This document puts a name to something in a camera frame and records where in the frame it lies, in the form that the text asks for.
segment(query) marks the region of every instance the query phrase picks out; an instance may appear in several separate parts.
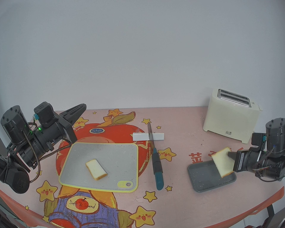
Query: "table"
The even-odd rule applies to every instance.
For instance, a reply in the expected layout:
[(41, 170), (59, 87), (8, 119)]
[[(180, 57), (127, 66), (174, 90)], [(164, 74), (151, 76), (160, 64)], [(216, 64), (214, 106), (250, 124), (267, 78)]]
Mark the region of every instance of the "table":
[[(65, 228), (91, 227), (191, 227), (226, 228), (250, 214), (256, 214), (282, 198), (280, 182), (265, 183), (250, 172), (237, 173), (237, 180), (226, 186), (195, 192), (187, 166), (211, 159), (211, 154), (227, 146), (236, 151), (250, 144), (202, 129), (207, 107), (140, 108), (86, 110), (74, 124), (79, 141), (97, 143), (135, 143), (139, 147), (139, 186), (133, 193), (107, 193), (61, 186), (58, 175), (68, 149), (41, 162), (41, 175), (24, 194), (14, 193), (1, 183), (0, 197), (29, 226)], [(164, 133), (156, 141), (160, 152), (164, 189), (156, 190), (153, 169), (148, 164), (148, 141), (133, 142), (133, 132)], [(93, 132), (92, 129), (103, 129)], [(31, 171), (34, 178), (37, 169)], [(95, 211), (67, 208), (74, 197), (97, 202)]]

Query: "gray cutting board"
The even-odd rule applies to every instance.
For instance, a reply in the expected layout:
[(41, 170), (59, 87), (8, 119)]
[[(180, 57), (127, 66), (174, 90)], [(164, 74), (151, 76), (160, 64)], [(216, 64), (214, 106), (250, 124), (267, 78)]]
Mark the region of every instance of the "gray cutting board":
[[(133, 192), (138, 186), (139, 149), (133, 143), (74, 143), (59, 176), (62, 185), (104, 192)], [(95, 180), (86, 162), (96, 159), (108, 174)]]

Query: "white toaster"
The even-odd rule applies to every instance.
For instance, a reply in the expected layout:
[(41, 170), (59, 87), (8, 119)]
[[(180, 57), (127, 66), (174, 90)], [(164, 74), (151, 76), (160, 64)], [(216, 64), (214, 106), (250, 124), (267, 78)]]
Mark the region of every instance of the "white toaster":
[(214, 89), (203, 130), (248, 143), (262, 109), (246, 96)]

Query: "kitchen knife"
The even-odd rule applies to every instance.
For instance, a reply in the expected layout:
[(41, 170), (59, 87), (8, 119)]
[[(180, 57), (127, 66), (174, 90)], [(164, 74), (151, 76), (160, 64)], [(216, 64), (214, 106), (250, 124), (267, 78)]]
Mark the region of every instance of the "kitchen knife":
[(152, 154), (151, 159), (152, 159), (153, 174), (155, 176), (156, 188), (157, 190), (161, 190), (164, 187), (162, 165), (159, 158), (159, 153), (157, 152), (154, 146), (150, 123), (147, 124), (147, 128), (149, 134), (149, 143), (151, 147), (151, 154)]

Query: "toaster slot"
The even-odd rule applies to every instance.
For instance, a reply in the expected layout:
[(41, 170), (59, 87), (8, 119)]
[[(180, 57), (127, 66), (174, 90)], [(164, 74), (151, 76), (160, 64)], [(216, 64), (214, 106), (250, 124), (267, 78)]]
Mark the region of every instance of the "toaster slot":
[(236, 93), (232, 93), (232, 92), (229, 92), (223, 89), (219, 89), (218, 97), (223, 100), (230, 101), (238, 105), (251, 107), (250, 101), (247, 97), (236, 94)]

